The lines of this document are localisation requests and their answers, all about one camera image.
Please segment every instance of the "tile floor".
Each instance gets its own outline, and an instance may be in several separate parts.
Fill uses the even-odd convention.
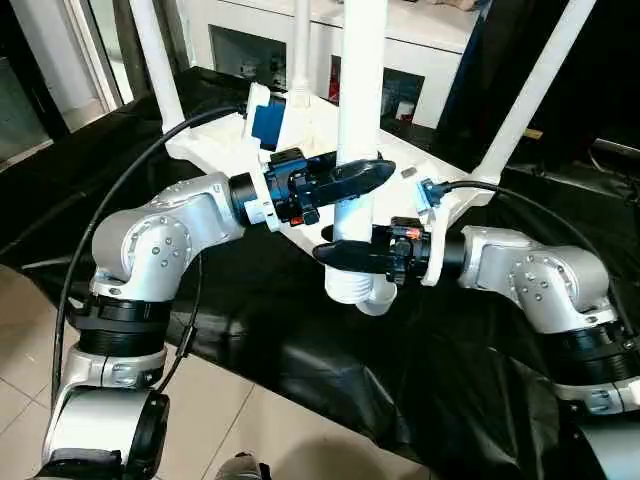
[[[54,314],[29,280],[0,266],[3,480],[28,478],[39,466]],[[65,343],[76,339],[71,331]],[[424,467],[193,356],[167,393],[171,414],[160,480],[214,480],[220,465],[240,451],[269,463],[275,480],[435,479]]]

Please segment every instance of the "black cable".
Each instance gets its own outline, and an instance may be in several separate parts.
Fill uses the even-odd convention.
[[[529,198],[529,197],[527,197],[527,196],[525,196],[525,195],[523,195],[521,193],[518,193],[516,191],[510,190],[510,189],[505,188],[505,187],[501,187],[500,185],[494,185],[492,183],[480,182],[480,181],[475,181],[475,180],[460,180],[460,181],[451,182],[451,183],[445,182],[445,183],[443,183],[441,185],[438,185],[438,187],[442,188],[442,192],[443,193],[448,193],[448,192],[450,192],[452,190],[456,190],[458,188],[479,188],[481,190],[489,190],[489,191],[495,192],[495,193],[500,194],[500,195],[513,197],[516,200],[521,201],[522,203],[526,203],[527,205],[529,205],[531,207],[537,208],[541,212],[544,212],[546,215],[548,215],[551,218],[553,218],[554,220],[556,220],[558,223],[560,223],[562,226],[564,226],[567,230],[569,230],[576,237],[576,239],[582,244],[581,245],[582,248],[584,248],[585,250],[590,251],[591,253],[593,253],[596,257],[598,257],[602,261],[602,256],[600,255],[600,252],[598,251],[598,249],[595,247],[595,245],[593,243],[591,243],[591,241],[580,230],[578,230],[568,220],[566,220],[562,216],[558,215],[553,210],[548,209],[544,205],[536,202],[535,200],[532,200],[531,198]],[[611,297],[613,298],[614,306],[618,310],[618,315],[620,316],[620,320],[622,321],[622,324],[624,325],[624,328],[626,330],[626,334],[629,337],[635,336],[635,333],[634,333],[635,332],[635,328],[634,328],[633,324],[631,323],[631,321],[629,320],[629,317],[627,316],[626,311],[624,310],[624,306],[622,304],[622,298],[620,296],[620,292],[618,291],[618,288],[615,286],[614,282],[610,282],[610,284],[609,284],[609,293],[610,293]]]
[[[202,254],[198,255],[198,286],[196,287],[196,297],[193,302],[193,309],[191,310],[191,316],[189,317],[189,321],[187,325],[184,327],[184,331],[182,332],[182,338],[180,338],[180,343],[178,344],[178,348],[176,350],[176,358],[173,360],[173,364],[171,368],[167,372],[167,375],[162,380],[162,383],[156,389],[158,393],[164,392],[167,385],[175,375],[178,370],[178,366],[183,358],[185,358],[189,353],[189,347],[191,345],[191,340],[196,333],[196,317],[198,316],[198,310],[200,309],[200,296],[202,294],[202,283],[203,283],[204,272],[202,268]]]
[[[116,180],[111,189],[107,192],[107,194],[98,205],[98,208],[95,210],[89,224],[85,228],[82,233],[82,237],[78,242],[78,246],[76,247],[73,256],[71,257],[71,263],[69,264],[69,268],[67,270],[67,274],[64,279],[64,284],[62,286],[62,292],[60,293],[60,301],[58,302],[58,314],[56,316],[56,326],[55,326],[55,335],[54,335],[54,343],[53,343],[53,364],[51,367],[51,408],[55,405],[55,399],[58,395],[58,389],[60,388],[60,378],[62,372],[62,344],[64,339],[64,322],[65,322],[65,306],[67,297],[69,295],[69,290],[71,288],[71,281],[73,278],[73,272],[76,269],[78,264],[78,260],[80,259],[80,255],[82,254],[82,250],[84,249],[86,243],[89,241],[89,237],[93,233],[93,230],[96,227],[96,223],[98,219],[104,212],[109,201],[113,198],[116,192],[122,187],[125,181],[133,174],[133,172],[144,162],[146,162],[149,157],[160,147],[162,147],[165,143],[175,137],[178,133],[183,131],[186,128],[189,128],[197,123],[209,121],[215,118],[218,118],[225,114],[230,114],[239,111],[240,108],[237,106],[234,107],[220,107],[214,110],[210,110],[208,112],[201,113],[196,115],[184,122],[176,125],[167,133],[162,135],[158,140],[153,142],[151,146],[149,146],[143,153],[140,155],[129,167],[124,171],[124,173]]]

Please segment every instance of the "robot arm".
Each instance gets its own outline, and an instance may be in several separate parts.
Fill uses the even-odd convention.
[[[371,245],[334,242],[317,247],[314,256],[402,285],[422,280],[430,249],[419,221],[394,218],[389,227],[374,227]],[[572,412],[640,409],[638,341],[618,320],[607,294],[608,274],[595,255],[547,247],[513,230],[467,226],[448,235],[443,274],[463,288],[499,293],[522,309],[539,335],[556,394]]]
[[[274,154],[260,177],[218,172],[179,182],[105,219],[93,238],[92,297],[70,319],[80,341],[68,353],[40,478],[151,478],[169,411],[168,397],[152,386],[189,264],[251,224],[316,223],[319,207],[371,192],[394,169],[381,159],[336,168],[335,154],[306,159],[294,149]]]

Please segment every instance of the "black plastic sheet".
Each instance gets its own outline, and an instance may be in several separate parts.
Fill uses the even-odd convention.
[[[238,103],[248,92],[241,80],[199,69],[183,74],[178,88],[191,114]],[[0,261],[57,302],[64,265],[26,266],[63,262],[71,254],[106,190],[159,132],[157,107],[145,98],[0,174]],[[160,152],[110,210],[140,205],[160,188],[199,174]],[[615,179],[576,178],[581,186],[507,171],[503,184],[584,231],[636,320],[636,208]],[[502,199],[469,211],[457,228],[465,224],[575,243],[552,219]],[[544,358],[526,319],[506,299],[444,281],[433,289],[404,289],[387,315],[366,317],[328,299],[323,268],[260,226],[208,250],[204,262],[195,354],[424,463],[444,480],[563,478],[562,462],[555,461],[561,418]],[[86,294],[92,269],[90,259],[82,263],[76,295]],[[188,318],[194,282],[189,271],[172,315],[172,343]]]

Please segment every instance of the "white metal pole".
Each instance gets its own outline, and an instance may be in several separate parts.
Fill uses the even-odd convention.
[[[171,74],[158,18],[153,0],[130,0],[130,3],[153,91],[160,107],[162,131],[166,133],[179,123],[184,122],[184,113]]]
[[[473,171],[474,178],[493,183],[500,181],[502,170],[542,103],[595,3],[596,0],[569,1],[482,163]]]
[[[378,157],[387,4],[387,0],[345,2],[338,166]],[[370,195],[336,204],[334,240],[370,242],[372,218]],[[371,275],[327,267],[325,288],[335,301],[364,302],[372,287]]]
[[[311,0],[296,0],[292,89],[309,90],[309,28]]]

